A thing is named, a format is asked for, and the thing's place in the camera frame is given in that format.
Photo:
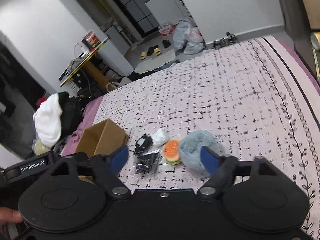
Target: yellow table edge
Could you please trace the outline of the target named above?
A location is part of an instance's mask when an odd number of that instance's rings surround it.
[[[78,70],[79,70],[80,68],[82,68],[82,67],[84,66],[84,64],[87,63],[88,60],[89,60],[90,58],[92,58],[92,56],[93,56],[94,54],[97,53],[97,51],[98,51],[108,40],[110,40],[110,37],[107,37],[105,40],[103,40],[103,41],[98,45],[98,47],[95,48],[95,50],[94,50],[92,53],[90,53],[89,56],[86,57],[86,58],[78,65],[78,67],[76,67],[76,68],[74,69],[74,71],[72,71],[72,72],[70,73],[70,75],[67,76],[66,79],[61,80],[60,87],[64,86],[64,85],[78,72]]]

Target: wooden table leg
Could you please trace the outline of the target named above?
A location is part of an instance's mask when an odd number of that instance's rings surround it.
[[[100,86],[106,88],[106,85],[110,83],[110,81],[102,75],[102,73],[93,65],[90,61],[88,61],[83,68],[92,76]]]

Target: black slipper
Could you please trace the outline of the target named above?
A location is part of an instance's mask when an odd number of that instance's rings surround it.
[[[153,54],[153,51],[154,51],[153,47],[150,47],[148,49],[147,56],[150,57]]]
[[[163,40],[163,41],[162,41],[162,44],[163,44],[163,46],[164,46],[165,49],[171,46],[171,42],[168,41],[168,40]]]

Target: black stripe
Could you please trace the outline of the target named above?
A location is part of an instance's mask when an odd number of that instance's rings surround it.
[[[313,116],[313,119],[316,121],[316,124],[317,124],[318,129],[319,129],[319,132],[320,132],[320,124],[319,124],[319,121],[318,121],[318,119],[317,119],[317,117],[316,117],[316,115],[315,115],[315,112],[313,111],[313,109],[312,109],[312,107],[311,107],[311,105],[310,105],[310,103],[309,103],[308,98],[306,97],[306,94],[303,92],[302,88],[300,87],[300,85],[299,85],[296,77],[295,77],[294,74],[291,72],[290,68],[288,67],[288,65],[286,64],[286,62],[283,60],[283,58],[279,55],[279,53],[275,50],[275,48],[270,44],[270,42],[267,41],[265,38],[263,38],[263,39],[265,40],[266,43],[269,44],[269,46],[270,46],[270,47],[273,49],[273,51],[277,54],[277,56],[279,57],[279,59],[281,59],[282,63],[285,65],[285,67],[287,68],[287,70],[288,70],[289,73],[291,74],[291,76],[292,76],[293,80],[295,81],[295,83],[297,84],[297,87],[299,88],[299,90],[300,90],[300,92],[301,92],[304,100],[306,101],[306,103],[307,103],[307,105],[308,105],[308,107],[309,107],[309,109],[310,109],[310,112],[311,112],[311,114],[312,114],[312,116]]]

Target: blue gripper pad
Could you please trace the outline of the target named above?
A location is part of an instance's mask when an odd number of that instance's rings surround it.
[[[128,161],[129,158],[129,149],[126,146],[121,147],[116,152],[112,153],[112,160],[110,163],[110,168],[112,172],[118,176],[121,169],[125,165],[125,163]]]
[[[200,159],[205,169],[207,170],[207,172],[210,173],[210,175],[214,174],[218,170],[223,161],[223,157],[216,154],[207,146],[203,146],[201,148]]]

